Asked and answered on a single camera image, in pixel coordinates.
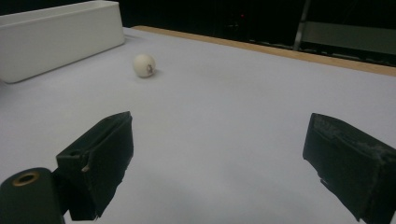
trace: table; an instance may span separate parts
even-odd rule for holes
[[[319,113],[396,147],[394,68],[149,27],[124,33],[122,46],[0,83],[0,181],[54,170],[96,122],[131,111],[134,157],[98,224],[357,223],[303,160],[306,129]],[[142,52],[156,60],[154,77],[134,74]]]

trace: table edge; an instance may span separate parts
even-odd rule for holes
[[[317,54],[310,54],[310,53],[305,53],[305,52],[300,52],[300,51],[294,51],[294,50],[289,50],[289,49],[271,48],[271,47],[255,45],[255,44],[250,44],[250,43],[245,43],[245,42],[221,39],[221,38],[216,38],[216,37],[206,36],[206,35],[195,35],[195,34],[183,33],[183,32],[179,32],[179,31],[166,30],[166,29],[162,29],[162,28],[156,28],[156,27],[145,26],[145,25],[137,25],[132,28],[139,30],[139,31],[145,31],[145,32],[150,32],[150,33],[154,33],[154,34],[159,34],[159,35],[170,35],[170,36],[174,36],[174,37],[198,40],[198,41],[203,41],[203,42],[207,42],[207,43],[219,44],[219,45],[224,45],[224,46],[229,46],[229,47],[234,47],[234,48],[239,48],[239,49],[253,50],[253,51],[258,51],[261,53],[268,53],[268,54],[272,54],[272,55],[307,61],[307,62],[311,62],[311,63],[323,63],[323,64],[327,64],[327,65],[344,67],[344,68],[359,70],[359,71],[363,71],[363,72],[370,72],[370,73],[376,73],[379,75],[396,77],[396,67],[385,66],[385,65],[381,65],[381,64],[362,63],[362,62],[350,61],[350,60],[346,60],[346,59],[339,59],[339,58],[327,57],[327,56],[322,56],[322,55],[317,55]]]

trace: white container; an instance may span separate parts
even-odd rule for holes
[[[117,2],[91,1],[0,16],[0,79],[21,81],[124,41]]]

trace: white ball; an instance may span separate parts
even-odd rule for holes
[[[134,71],[139,77],[150,77],[155,73],[155,61],[147,54],[139,54],[134,58]]]

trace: metal ring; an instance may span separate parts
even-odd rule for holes
[[[40,174],[37,171],[32,171],[28,173],[24,173],[12,181],[12,185],[15,187],[21,187],[28,184],[31,184],[37,181]]]

